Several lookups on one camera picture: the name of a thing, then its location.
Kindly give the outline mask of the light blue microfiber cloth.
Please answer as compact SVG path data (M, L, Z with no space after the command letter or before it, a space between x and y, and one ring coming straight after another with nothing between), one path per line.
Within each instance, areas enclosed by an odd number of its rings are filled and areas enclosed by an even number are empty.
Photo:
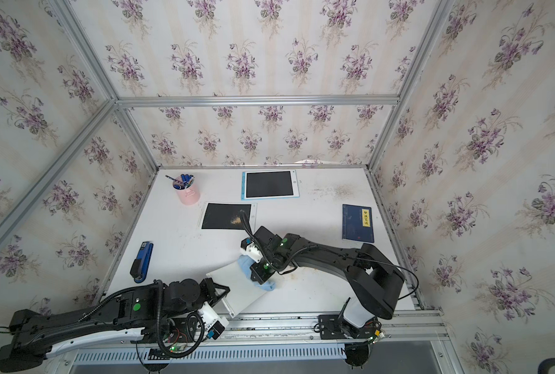
M264 291L274 291L276 283L271 280L274 271L265 263L257 263L248 256L240 256L237 263L244 276L252 281L254 285Z

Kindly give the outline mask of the white framed tablet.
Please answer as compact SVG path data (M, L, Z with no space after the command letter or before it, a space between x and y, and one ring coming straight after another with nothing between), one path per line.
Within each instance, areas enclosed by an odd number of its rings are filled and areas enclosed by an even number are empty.
M207 203L201 218L202 230L240 230L243 231L241 212L254 226L257 204Z
M249 268L254 263L253 259L241 256L234 263L207 273L213 282L230 289L221 302L232 318L268 293L268 290L251 279L252 272Z

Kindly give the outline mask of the blue framed drawing tablet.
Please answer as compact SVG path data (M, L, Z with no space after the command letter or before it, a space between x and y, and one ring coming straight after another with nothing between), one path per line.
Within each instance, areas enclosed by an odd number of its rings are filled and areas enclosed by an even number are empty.
M286 199L300 197L295 170L245 171L241 200Z

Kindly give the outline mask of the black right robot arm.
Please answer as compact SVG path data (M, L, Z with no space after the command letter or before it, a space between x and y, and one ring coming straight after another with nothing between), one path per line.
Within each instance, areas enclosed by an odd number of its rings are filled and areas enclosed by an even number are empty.
M312 242L288 233L280 237L261 227L256 234L241 241L243 255L252 259L250 280L266 285L275 275L285 275L299 268L310 268L347 281L354 292L333 317L331 332L339 338L368 338L368 332L380 333L380 321L392 319L403 295L406 275L415 274L395 265L372 244L360 248L338 248Z

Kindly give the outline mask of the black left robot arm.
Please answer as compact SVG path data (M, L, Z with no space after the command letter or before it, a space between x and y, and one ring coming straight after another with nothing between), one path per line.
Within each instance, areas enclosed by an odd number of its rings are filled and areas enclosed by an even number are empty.
M192 355L207 339L218 338L228 323L214 308L231 289L210 277L165 284L155 280L116 291L90 308L46 316L29 309L14 313L7 327L11 343L0 348L0 372L41 366L48 357L81 343L131 337L153 341L164 358Z

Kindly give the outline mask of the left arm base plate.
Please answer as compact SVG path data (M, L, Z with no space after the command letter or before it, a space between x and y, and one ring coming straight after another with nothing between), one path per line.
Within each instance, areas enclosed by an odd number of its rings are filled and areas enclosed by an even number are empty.
M193 318L172 318L162 321L163 341L166 346L191 344L196 341L200 324Z

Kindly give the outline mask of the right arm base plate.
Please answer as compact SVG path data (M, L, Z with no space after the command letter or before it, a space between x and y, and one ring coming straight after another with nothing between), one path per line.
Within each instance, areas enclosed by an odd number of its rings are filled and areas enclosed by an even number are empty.
M370 319L363 327L354 327L335 314L319 315L313 331L321 340L369 339L380 334L382 324L377 318Z

